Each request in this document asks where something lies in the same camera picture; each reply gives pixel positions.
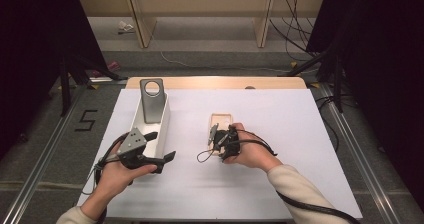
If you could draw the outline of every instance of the table surface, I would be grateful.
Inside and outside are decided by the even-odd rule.
[[[336,208],[361,218],[312,94],[304,83],[292,88],[292,81],[302,84],[300,78],[277,79],[164,77],[171,110],[164,152],[176,151],[176,157],[162,174],[136,179],[110,203],[108,217],[148,221],[291,219],[262,171],[225,165],[218,157],[197,162],[197,154],[207,148],[209,118],[217,112],[231,113],[235,122],[243,122],[247,130],[264,138],[284,163],[295,166],[310,179]],[[140,91],[133,87],[139,80],[132,78],[128,88],[121,91],[94,161],[117,136],[131,128],[140,100]],[[259,89],[266,86],[259,84],[266,80],[291,84],[286,89]],[[203,88],[199,88],[198,81],[204,83]],[[196,88],[168,88],[173,82],[173,88],[188,83]],[[235,89],[230,89],[229,83],[234,83]],[[227,89],[216,88],[221,85]],[[258,89],[239,89],[245,85]],[[78,204],[86,198],[81,195]]]

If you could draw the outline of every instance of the hand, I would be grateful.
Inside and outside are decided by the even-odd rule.
[[[233,123],[233,127],[237,130],[244,130],[244,126],[241,123]],[[257,137],[247,132],[237,131],[239,140],[255,139]],[[231,156],[224,160],[226,164],[238,163],[245,165],[250,168],[260,168],[265,172],[268,172],[275,166],[282,165],[283,163],[273,156],[268,150],[256,143],[240,143],[240,154],[238,156]]]
[[[121,143],[117,144],[112,149],[111,154],[116,153],[120,145]],[[82,204],[81,211],[92,220],[97,220],[107,204],[116,195],[123,192],[132,180],[151,173],[156,168],[156,165],[146,165],[130,170],[119,161],[107,163],[103,168],[99,184],[84,204]]]

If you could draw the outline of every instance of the white sleeve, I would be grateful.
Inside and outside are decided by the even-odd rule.
[[[304,176],[292,166],[280,165],[272,168],[267,173],[269,182],[275,190],[298,202],[307,204],[334,208],[330,202],[325,199],[321,192]],[[298,224],[307,223],[348,223],[346,220],[318,212],[303,210],[286,204],[293,219]]]
[[[95,224],[96,222],[87,217],[79,206],[76,206],[63,213],[56,224]]]

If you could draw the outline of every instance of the gray floor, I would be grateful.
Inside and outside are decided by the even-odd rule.
[[[290,70],[293,61],[286,52],[285,42],[272,28],[268,32],[266,47],[257,48],[252,23],[248,18],[161,18],[154,32],[154,40],[147,49],[139,48],[134,34],[117,34],[117,25],[121,20],[131,24],[130,18],[90,19],[105,59],[108,62],[118,61],[121,69],[116,73],[122,76],[276,76]],[[311,28],[308,22],[302,21],[302,26]],[[278,23],[284,33],[287,31],[281,19],[274,20],[274,23]],[[302,44],[299,33],[292,31],[291,38]],[[295,58],[309,58],[293,46],[288,46],[287,50]],[[302,74],[307,83],[314,81],[314,69]],[[46,99],[27,130],[29,141],[14,145],[0,162],[2,218],[31,174],[59,122],[61,96],[58,86],[56,84],[51,89],[51,98]],[[102,83],[96,88],[78,87],[72,90],[74,100],[81,96],[20,223],[54,223],[61,213],[74,205],[122,88],[123,84]],[[311,87],[310,90],[315,98],[323,95],[322,88]],[[378,140],[360,107],[351,97],[344,98],[343,103],[349,126],[393,204],[400,223],[424,223],[424,214],[386,155],[377,149]],[[95,123],[91,131],[76,131],[90,125],[80,122],[85,110],[96,110],[86,115]],[[384,223],[328,106],[323,109],[323,117],[340,139],[337,155],[361,207],[364,216],[361,223]],[[328,133],[335,143],[335,135],[330,129]],[[108,220],[107,223],[131,222]]]

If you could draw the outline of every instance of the floor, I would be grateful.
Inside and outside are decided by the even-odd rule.
[[[118,23],[133,24],[131,18],[89,20],[106,61],[120,63],[121,68],[115,72],[121,76],[276,76],[290,71],[291,64],[301,64],[310,58],[294,45],[289,43],[286,46],[272,26],[268,30],[266,46],[258,48],[249,18],[160,18],[153,40],[145,49],[139,47],[131,30],[118,34],[121,31]],[[309,21],[300,20],[305,31],[311,31]],[[287,33],[287,25],[281,19],[273,19],[273,23],[282,33]],[[296,44],[303,45],[299,32],[291,30],[289,37]],[[315,99],[331,92],[328,88],[331,83],[315,85],[317,68],[301,75]],[[72,89],[74,105],[66,118],[60,117],[59,82],[52,87],[45,105],[26,132],[29,140],[17,143],[0,161],[2,219],[6,218],[8,209],[19,198],[25,184],[31,182],[34,190],[21,208],[23,212],[17,215],[20,223],[54,223],[61,213],[74,205],[108,124],[114,101],[124,84],[105,82],[90,88],[75,86]],[[343,91],[349,93],[348,83],[343,86]],[[337,156],[362,210],[364,218],[361,223],[424,223],[423,212],[384,152],[379,150],[378,140],[352,97],[343,98],[343,110],[340,116],[329,104],[322,108],[322,116],[328,122],[327,130],[335,146],[339,139]],[[95,122],[81,122],[82,115]],[[351,133],[343,132],[343,124],[348,125]],[[365,169],[358,165],[358,156],[352,152],[357,150],[355,148],[362,152],[359,159],[364,158]],[[40,162],[46,165],[39,179],[29,180],[29,177],[37,176],[33,170]],[[373,187],[382,192],[375,192]],[[381,197],[387,197],[392,210],[384,210],[388,206],[378,203]],[[107,220],[107,223],[131,222]]]

